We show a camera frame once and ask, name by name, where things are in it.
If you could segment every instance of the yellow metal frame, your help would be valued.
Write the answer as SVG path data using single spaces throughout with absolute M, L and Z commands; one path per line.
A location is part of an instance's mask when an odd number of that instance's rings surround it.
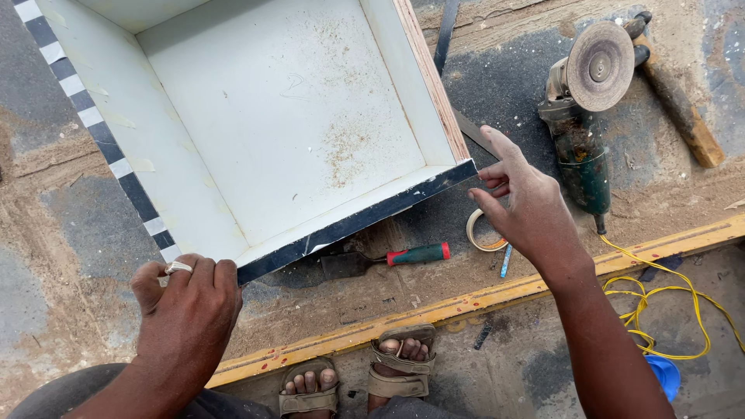
M 653 261 L 677 253 L 682 253 L 683 256 L 699 253 L 735 242 L 743 236 L 745 214 L 739 214 L 704 227 L 632 246 L 627 250 L 642 259 Z M 643 267 L 618 251 L 596 256 L 594 259 L 595 272 L 601 278 Z M 367 342 L 394 327 L 420 323 L 439 326 L 549 294 L 548 287 L 538 274 L 511 280 L 408 312 L 350 324 L 287 346 L 260 350 L 241 358 L 230 359 L 220 363 L 206 387 L 228 384 L 316 356 L 361 349 Z

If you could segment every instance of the blue pencil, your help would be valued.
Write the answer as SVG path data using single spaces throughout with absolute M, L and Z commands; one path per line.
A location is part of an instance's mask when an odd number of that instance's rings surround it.
M 510 263 L 510 253 L 512 253 L 512 245 L 507 245 L 507 250 L 504 251 L 504 262 L 502 263 L 501 277 L 507 275 L 507 264 Z

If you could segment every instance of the green angle grinder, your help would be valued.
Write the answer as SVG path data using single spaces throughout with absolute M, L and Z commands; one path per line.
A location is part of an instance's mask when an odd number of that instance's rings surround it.
M 634 67 L 649 57 L 635 48 L 631 36 L 614 22 L 597 22 L 582 32 L 564 57 L 551 67 L 546 99 L 538 105 L 548 124 L 569 195 L 595 216 L 598 234 L 605 234 L 610 210 L 607 152 L 600 118 L 626 93 Z

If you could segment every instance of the masking tape strip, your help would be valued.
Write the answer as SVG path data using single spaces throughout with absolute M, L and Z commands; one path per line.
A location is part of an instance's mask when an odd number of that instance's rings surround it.
M 473 225 L 476 224 L 476 219 L 481 217 L 484 214 L 484 211 L 481 211 L 481 208 L 475 210 L 473 214 L 468 219 L 468 223 L 466 223 L 466 236 L 468 236 L 468 240 L 471 242 L 472 245 L 476 246 L 477 249 L 485 251 L 485 252 L 496 252 L 499 249 L 502 249 L 504 246 L 507 246 L 507 240 L 499 239 L 498 242 L 496 242 L 493 245 L 488 246 L 481 246 L 473 239 Z

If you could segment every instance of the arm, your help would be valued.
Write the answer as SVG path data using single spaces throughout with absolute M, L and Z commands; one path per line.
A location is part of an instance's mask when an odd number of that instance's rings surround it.
M 196 254 L 179 262 L 163 288 L 165 265 L 149 262 L 132 278 L 142 311 L 137 356 L 103 390 L 64 416 L 169 418 L 193 400 L 215 372 L 243 306 L 235 263 Z
M 554 295 L 574 384 L 588 418 L 675 418 L 672 406 L 611 307 L 580 244 L 559 184 L 530 166 L 501 132 L 483 126 L 502 161 L 479 171 L 469 190 L 489 222 L 536 267 Z M 509 207 L 497 198 L 509 195 Z

